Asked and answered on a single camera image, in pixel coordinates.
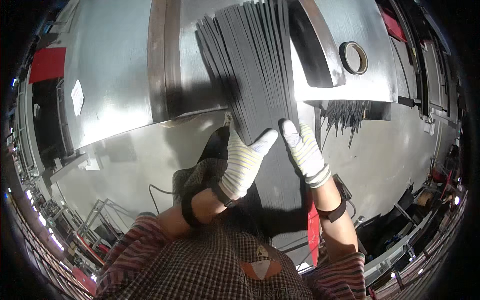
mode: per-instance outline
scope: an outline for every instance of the factory floor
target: factory floor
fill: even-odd
[[[299,104],[300,113],[304,105]],[[107,207],[108,218],[126,231],[139,213],[156,213],[148,185],[171,191],[174,172],[196,164],[211,133],[224,119],[224,112],[204,114],[173,128],[150,125],[96,142],[82,150],[100,160],[101,170],[75,168],[58,186],[68,206],[82,218],[97,199],[110,199],[114,204]],[[349,129],[338,137],[330,132],[323,156],[353,194],[354,219],[390,211],[410,184],[414,190],[421,187],[430,158],[444,157],[455,142],[455,130],[445,124],[437,122],[433,136],[423,129],[416,108],[392,105],[391,121],[364,121],[350,149]],[[322,143],[325,137],[323,128]],[[172,206],[171,195],[156,190],[153,195],[160,211]]]

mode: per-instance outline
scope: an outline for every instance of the black foam strip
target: black foam strip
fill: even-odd
[[[298,126],[285,0],[222,9],[216,19],[206,17],[198,31],[206,63],[223,85],[229,85],[232,113],[246,144],[266,128],[280,131],[282,118]],[[255,182],[263,207],[301,207],[300,179],[281,137],[265,156]],[[278,248],[291,247],[305,238],[301,231],[277,236],[273,242]]]

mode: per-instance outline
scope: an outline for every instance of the person's left hand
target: person's left hand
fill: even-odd
[[[247,190],[257,176],[263,158],[277,137],[278,132],[270,129],[255,143],[246,146],[235,131],[233,122],[231,123],[228,140],[228,166],[220,185],[230,199],[237,200],[247,194]]]

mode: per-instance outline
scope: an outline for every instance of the striped glove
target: striped glove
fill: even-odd
[[[246,146],[235,131],[233,122],[230,125],[228,140],[227,170],[222,177],[225,194],[237,200],[247,194],[252,186],[264,156],[268,153],[278,137],[275,130],[267,131],[250,146]]]
[[[325,184],[332,176],[330,167],[325,163],[317,141],[311,128],[304,123],[300,124],[300,135],[292,121],[283,122],[283,136],[287,141],[293,159],[305,176],[305,182],[311,188],[318,188]]]

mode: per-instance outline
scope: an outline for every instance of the roll of tape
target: roll of tape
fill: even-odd
[[[347,59],[347,49],[351,47],[355,49],[355,51],[358,53],[360,57],[360,67],[355,70],[353,68],[348,59]],[[363,75],[368,69],[368,58],[367,58],[367,53],[363,50],[363,48],[355,43],[355,42],[345,42],[340,45],[340,49],[338,50],[338,53],[340,54],[340,59],[342,60],[343,67],[345,70],[347,70],[349,73],[354,74],[354,75]]]

